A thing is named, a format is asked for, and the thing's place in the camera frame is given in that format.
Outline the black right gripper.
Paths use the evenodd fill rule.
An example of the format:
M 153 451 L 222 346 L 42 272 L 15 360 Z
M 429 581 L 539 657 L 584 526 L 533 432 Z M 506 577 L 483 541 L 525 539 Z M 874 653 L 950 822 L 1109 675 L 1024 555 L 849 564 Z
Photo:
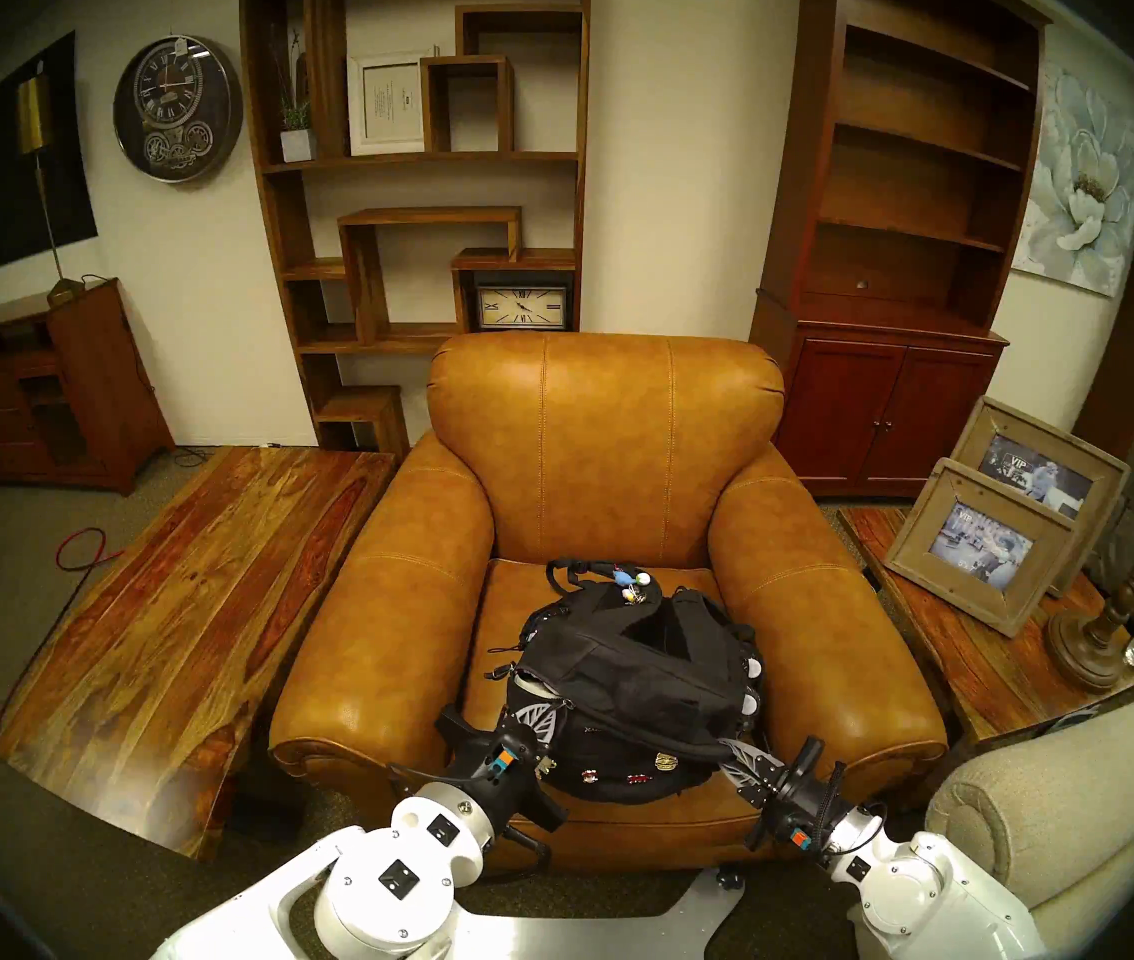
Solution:
M 828 778 L 816 778 L 816 763 L 826 751 L 826 741 L 810 734 L 797 758 L 784 763 L 758 746 L 722 738 L 719 740 L 733 755 L 723 763 L 723 775 L 736 795 L 758 810 L 758 819 L 745 839 L 754 853 L 772 839 L 778 844 L 795 846 L 804 853 L 826 853 L 833 830 L 846 816 L 841 795 L 846 765 L 835 761 Z

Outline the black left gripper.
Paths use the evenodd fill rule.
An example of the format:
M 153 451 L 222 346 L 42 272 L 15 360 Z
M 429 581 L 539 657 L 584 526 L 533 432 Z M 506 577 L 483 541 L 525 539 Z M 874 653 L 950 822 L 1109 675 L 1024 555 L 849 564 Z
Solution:
M 446 705 L 435 717 L 435 731 L 452 753 L 439 775 L 457 787 L 484 812 L 497 835 L 521 816 L 553 834 L 569 813 L 540 784 L 542 761 L 557 764 L 562 749 L 562 729 L 569 722 L 567 700 L 535 700 L 503 714 L 492 729 L 471 727 L 455 705 Z

